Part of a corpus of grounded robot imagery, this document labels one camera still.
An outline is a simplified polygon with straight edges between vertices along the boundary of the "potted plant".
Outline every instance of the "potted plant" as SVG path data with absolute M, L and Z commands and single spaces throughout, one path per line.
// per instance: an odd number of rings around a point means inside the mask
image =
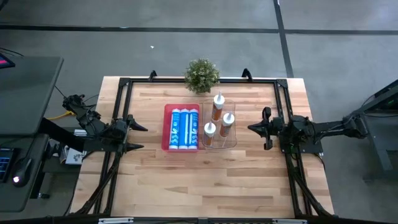
M 218 83 L 220 71 L 208 59 L 193 60 L 185 72 L 187 89 L 198 93 L 209 93 L 211 88 Z

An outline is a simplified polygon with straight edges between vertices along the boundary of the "concrete floor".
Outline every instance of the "concrete floor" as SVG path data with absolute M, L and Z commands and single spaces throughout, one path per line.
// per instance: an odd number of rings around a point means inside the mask
M 280 0 L 286 29 L 396 30 L 398 2 Z M 0 22 L 76 26 L 278 28 L 272 0 L 10 0 Z M 64 94 L 98 94 L 105 75 L 180 75 L 198 57 L 222 76 L 286 77 L 279 34 L 180 32 L 0 31 L 0 47 L 29 56 L 65 59 L 57 86 Z M 287 35 L 294 77 L 304 78 L 313 119 L 341 119 L 398 78 L 397 35 Z M 64 112 L 54 92 L 46 116 Z M 63 119 L 61 126 L 76 126 Z M 326 174 L 335 213 L 345 218 L 396 222 L 398 184 L 362 176 L 377 166 L 367 140 L 325 138 Z M 75 176 L 52 177 L 53 197 L 30 202 L 22 214 L 1 219 L 62 215 Z M 37 213 L 37 204 L 51 208 Z

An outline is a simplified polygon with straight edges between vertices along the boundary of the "wooden table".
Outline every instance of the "wooden table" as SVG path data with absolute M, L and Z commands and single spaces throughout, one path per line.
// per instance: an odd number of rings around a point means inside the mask
M 111 121 L 119 78 L 104 77 L 96 107 L 104 122 Z M 311 118 L 303 79 L 290 78 L 288 84 L 294 114 Z M 231 149 L 198 153 L 161 150 L 165 104 L 201 103 L 219 90 L 236 103 L 238 144 Z M 265 151 L 264 138 L 247 129 L 249 124 L 260 122 L 263 107 L 269 106 L 272 114 L 277 114 L 274 95 L 273 86 L 266 84 L 222 83 L 213 87 L 210 94 L 196 95 L 182 83 L 135 83 L 129 114 L 149 131 L 129 132 L 128 141 L 145 148 L 129 152 L 121 159 L 112 216 L 294 217 L 285 158 L 278 140 L 274 138 L 274 148 Z M 103 152 L 96 152 L 84 160 L 71 212 L 78 210 L 98 185 L 103 157 Z M 324 208 L 333 213 L 319 158 L 304 154 L 303 164 L 308 187 Z M 304 211 L 301 191 L 298 195 Z

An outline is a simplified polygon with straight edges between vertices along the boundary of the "screen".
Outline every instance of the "screen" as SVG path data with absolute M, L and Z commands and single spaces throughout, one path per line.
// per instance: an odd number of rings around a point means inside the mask
M 15 64 L 6 58 L 6 56 L 0 54 L 0 68 L 8 68 L 8 67 L 14 67 Z

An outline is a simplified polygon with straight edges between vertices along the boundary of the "red tray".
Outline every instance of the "red tray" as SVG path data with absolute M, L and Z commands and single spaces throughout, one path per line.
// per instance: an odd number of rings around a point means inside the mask
M 197 152 L 199 149 L 189 149 L 189 150 L 169 150 L 169 141 L 170 141 L 170 125 L 172 122 L 172 111 L 174 109 L 196 109 L 198 110 L 198 124 L 200 124 L 200 106 L 198 104 L 167 104 L 164 106 L 164 117 L 163 117 L 163 136 L 162 136 L 162 149 L 168 152 Z

